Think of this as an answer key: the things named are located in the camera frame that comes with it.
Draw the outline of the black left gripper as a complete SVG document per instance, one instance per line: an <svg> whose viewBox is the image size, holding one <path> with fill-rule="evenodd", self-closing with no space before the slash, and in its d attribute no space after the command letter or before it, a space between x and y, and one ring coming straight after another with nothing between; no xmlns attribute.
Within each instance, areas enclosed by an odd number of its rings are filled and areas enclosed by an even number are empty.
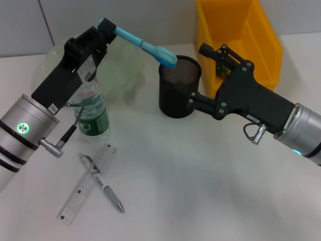
<svg viewBox="0 0 321 241"><path fill-rule="evenodd" d="M55 115L85 82L92 81L107 53L107 45L116 38L114 23L103 19L97 28L92 26L76 39L71 38L64 46L59 64L32 93L31 98L41 106L56 108Z"/></svg>

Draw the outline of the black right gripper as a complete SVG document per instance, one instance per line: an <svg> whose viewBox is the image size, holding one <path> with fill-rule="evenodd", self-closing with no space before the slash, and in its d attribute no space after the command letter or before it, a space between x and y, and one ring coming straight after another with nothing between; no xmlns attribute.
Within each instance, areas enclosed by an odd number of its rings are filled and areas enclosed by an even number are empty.
<svg viewBox="0 0 321 241"><path fill-rule="evenodd" d="M216 92L215 99L199 92L190 93L190 109L214 112L213 117L217 120L235 113L256 125L266 125L270 133L283 130L293 110L293 103L259 84L251 71L251 61L243 59L225 44L214 50L212 46L202 43L199 54L231 72Z"/></svg>

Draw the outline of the green plastic wrapper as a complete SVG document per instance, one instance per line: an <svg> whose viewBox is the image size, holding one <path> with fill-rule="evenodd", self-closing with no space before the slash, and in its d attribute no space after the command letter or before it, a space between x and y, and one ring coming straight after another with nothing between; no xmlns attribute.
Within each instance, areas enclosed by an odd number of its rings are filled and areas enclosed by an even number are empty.
<svg viewBox="0 0 321 241"><path fill-rule="evenodd" d="M217 74L222 78L225 78L230 73L230 70L221 63L216 64L216 70L217 70Z"/></svg>

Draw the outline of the black mesh pen cup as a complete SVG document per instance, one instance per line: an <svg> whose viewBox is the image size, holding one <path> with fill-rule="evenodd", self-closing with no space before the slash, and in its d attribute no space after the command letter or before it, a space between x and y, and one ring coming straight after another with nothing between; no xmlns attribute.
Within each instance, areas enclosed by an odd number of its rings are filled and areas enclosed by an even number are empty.
<svg viewBox="0 0 321 241"><path fill-rule="evenodd" d="M193 109L189 102L191 93L197 92L202 69L199 63L185 55L178 55L174 68L160 65L159 108L171 118L189 116Z"/></svg>

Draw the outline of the blue scissors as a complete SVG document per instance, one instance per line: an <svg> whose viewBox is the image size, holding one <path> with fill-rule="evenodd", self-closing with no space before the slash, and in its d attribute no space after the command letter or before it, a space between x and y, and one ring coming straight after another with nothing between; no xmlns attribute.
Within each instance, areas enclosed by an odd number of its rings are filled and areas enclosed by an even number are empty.
<svg viewBox="0 0 321 241"><path fill-rule="evenodd" d="M169 68L174 68L176 66L178 58L170 50L164 47L154 46L119 27L115 27L113 29L113 32L116 36L130 42L131 44L139 47L141 50L151 55L161 65Z"/></svg>

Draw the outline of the clear green-label water bottle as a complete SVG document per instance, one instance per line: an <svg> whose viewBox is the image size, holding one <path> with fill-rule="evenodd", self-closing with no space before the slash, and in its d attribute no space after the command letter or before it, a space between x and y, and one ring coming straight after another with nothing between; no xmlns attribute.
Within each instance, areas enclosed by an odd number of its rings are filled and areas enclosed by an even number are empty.
<svg viewBox="0 0 321 241"><path fill-rule="evenodd" d="M110 123L104 96L97 78L82 84L68 100L77 127L84 141L88 143L106 142L110 134Z"/></svg>

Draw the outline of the clear plastic ruler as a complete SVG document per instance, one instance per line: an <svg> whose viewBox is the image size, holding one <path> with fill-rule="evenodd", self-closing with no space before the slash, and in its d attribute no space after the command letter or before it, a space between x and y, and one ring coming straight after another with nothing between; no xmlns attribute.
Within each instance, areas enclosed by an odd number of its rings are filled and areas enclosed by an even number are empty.
<svg viewBox="0 0 321 241"><path fill-rule="evenodd" d="M102 181L102 174L116 151L117 148L110 144L106 144L93 158L79 153L78 160L85 168L85 172L58 213L58 220L66 225L70 225L82 205L85 203L87 197L91 194L92 189L95 186L98 186L101 189L106 186Z"/></svg>

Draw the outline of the translucent green fruit bowl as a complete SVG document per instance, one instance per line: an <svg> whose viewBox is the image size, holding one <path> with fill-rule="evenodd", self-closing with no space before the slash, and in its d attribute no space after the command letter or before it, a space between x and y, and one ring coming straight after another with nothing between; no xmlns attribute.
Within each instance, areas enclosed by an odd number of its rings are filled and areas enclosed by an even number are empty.
<svg viewBox="0 0 321 241"><path fill-rule="evenodd" d="M61 61L67 40L57 43L38 66L32 82L34 91ZM97 69L97 82L105 102L112 102L129 95L134 86L142 80L145 62L143 51L130 42L116 37L107 46L107 54Z"/></svg>

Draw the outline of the grey clear ballpoint pen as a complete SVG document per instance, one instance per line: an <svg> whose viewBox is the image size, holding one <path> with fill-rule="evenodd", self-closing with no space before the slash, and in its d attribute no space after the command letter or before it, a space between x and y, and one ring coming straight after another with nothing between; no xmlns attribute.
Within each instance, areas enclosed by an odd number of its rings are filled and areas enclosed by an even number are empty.
<svg viewBox="0 0 321 241"><path fill-rule="evenodd" d="M105 197L109 199L112 205L121 213L125 213L124 206L122 205L119 198L113 192L110 186L103 183L101 176L102 172L98 169L98 167L94 164L91 157L87 155L80 155L80 160L84 163L86 167L90 168L91 176L94 178L95 183L100 188L100 190L104 193Z"/></svg>

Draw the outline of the yellow plastic bin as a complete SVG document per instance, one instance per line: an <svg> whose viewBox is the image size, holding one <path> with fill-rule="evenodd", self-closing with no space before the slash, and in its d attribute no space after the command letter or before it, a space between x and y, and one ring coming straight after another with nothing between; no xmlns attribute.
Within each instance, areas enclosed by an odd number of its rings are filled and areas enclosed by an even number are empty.
<svg viewBox="0 0 321 241"><path fill-rule="evenodd" d="M223 44L254 63L258 83L273 90L280 79L283 48L259 0L196 0L202 43Z"/></svg>

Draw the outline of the silver right gripper connector post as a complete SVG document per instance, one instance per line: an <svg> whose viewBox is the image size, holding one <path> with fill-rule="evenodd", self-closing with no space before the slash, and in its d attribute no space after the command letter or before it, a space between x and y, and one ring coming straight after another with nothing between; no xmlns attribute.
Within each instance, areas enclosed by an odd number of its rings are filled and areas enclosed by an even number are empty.
<svg viewBox="0 0 321 241"><path fill-rule="evenodd" d="M256 134L254 135L254 137L252 138L252 143L255 145L258 145L259 142L261 141L263 135L265 134L267 129L267 126L265 124L261 124L259 129L257 130Z"/></svg>

